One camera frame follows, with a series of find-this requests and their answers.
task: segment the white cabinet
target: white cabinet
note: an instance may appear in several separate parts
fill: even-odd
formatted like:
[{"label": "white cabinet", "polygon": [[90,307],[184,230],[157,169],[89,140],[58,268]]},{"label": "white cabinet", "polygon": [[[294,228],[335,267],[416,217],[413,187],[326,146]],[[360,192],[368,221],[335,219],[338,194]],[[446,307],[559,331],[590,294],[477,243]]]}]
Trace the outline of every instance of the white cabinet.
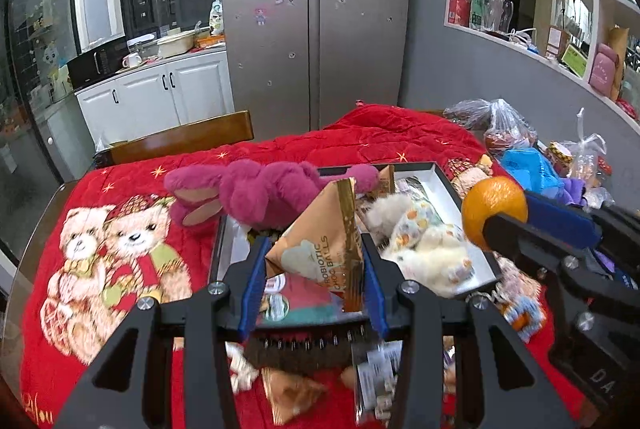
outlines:
[{"label": "white cabinet", "polygon": [[117,94],[134,122],[129,138],[140,138],[180,126],[164,66],[140,70],[116,82]]},{"label": "white cabinet", "polygon": [[78,92],[94,142],[134,140],[233,113],[226,52],[153,64]]},{"label": "white cabinet", "polygon": [[201,54],[166,66],[181,124],[233,111],[225,52]]},{"label": "white cabinet", "polygon": [[118,98],[116,81],[78,93],[82,115],[96,144],[98,139],[104,144],[130,140],[130,117]]}]

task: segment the chair backrest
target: chair backrest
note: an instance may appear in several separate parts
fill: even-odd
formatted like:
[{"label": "chair backrest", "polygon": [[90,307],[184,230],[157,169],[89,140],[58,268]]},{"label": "chair backrest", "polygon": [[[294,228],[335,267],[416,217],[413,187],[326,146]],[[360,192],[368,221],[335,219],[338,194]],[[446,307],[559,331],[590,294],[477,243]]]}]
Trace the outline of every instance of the chair backrest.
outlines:
[{"label": "chair backrest", "polygon": [[249,111],[213,117],[143,136],[95,154],[96,167],[149,160],[170,154],[193,153],[253,140]]}]

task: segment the microwave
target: microwave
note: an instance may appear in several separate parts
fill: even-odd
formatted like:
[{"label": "microwave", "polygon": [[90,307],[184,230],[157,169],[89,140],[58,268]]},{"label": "microwave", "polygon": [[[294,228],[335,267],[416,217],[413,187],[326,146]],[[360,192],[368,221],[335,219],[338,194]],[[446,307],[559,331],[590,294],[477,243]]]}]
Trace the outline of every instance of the microwave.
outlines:
[{"label": "microwave", "polygon": [[67,67],[74,91],[84,90],[111,77],[122,68],[122,58],[127,54],[127,38],[122,36],[71,59]]}]

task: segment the red blanket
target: red blanket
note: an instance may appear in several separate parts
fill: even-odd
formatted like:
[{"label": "red blanket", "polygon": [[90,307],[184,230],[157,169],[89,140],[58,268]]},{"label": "red blanket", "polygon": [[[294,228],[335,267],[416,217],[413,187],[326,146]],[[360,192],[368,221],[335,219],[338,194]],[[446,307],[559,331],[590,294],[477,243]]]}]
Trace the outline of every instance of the red blanket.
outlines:
[{"label": "red blanket", "polygon": [[[188,297],[207,279],[214,229],[194,234],[172,225],[162,186],[167,171],[189,164],[228,164],[238,158],[269,163],[307,160],[321,166],[386,162],[437,162],[452,178],[447,162],[478,162],[484,149],[475,138],[447,120],[395,106],[367,105],[324,130],[284,136],[268,142],[242,142],[211,151],[167,156],[95,170],[73,190],[49,238],[24,313],[22,402],[41,428],[50,428],[73,386],[114,329],[113,315],[132,304],[130,287],[147,287],[159,300]],[[503,174],[495,165],[496,174]],[[139,263],[109,265],[106,258],[154,247]],[[546,351],[552,322],[529,347],[575,415],[582,396],[553,369]],[[182,417],[182,352],[174,352],[174,428]],[[331,371],[316,377],[329,393],[290,427],[352,429],[353,393]],[[260,379],[236,396],[245,429],[273,426]]]}]

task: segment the orange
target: orange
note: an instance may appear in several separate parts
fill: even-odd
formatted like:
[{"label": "orange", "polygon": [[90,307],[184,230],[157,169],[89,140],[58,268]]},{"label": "orange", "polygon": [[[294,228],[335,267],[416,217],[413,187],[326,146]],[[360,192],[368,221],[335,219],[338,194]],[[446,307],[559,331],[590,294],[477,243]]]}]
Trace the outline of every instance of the orange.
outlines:
[{"label": "orange", "polygon": [[482,229],[487,218],[504,213],[526,222],[527,198],[522,188],[506,176],[485,178],[471,187],[462,202],[462,228],[466,237],[482,250],[491,250]]}]

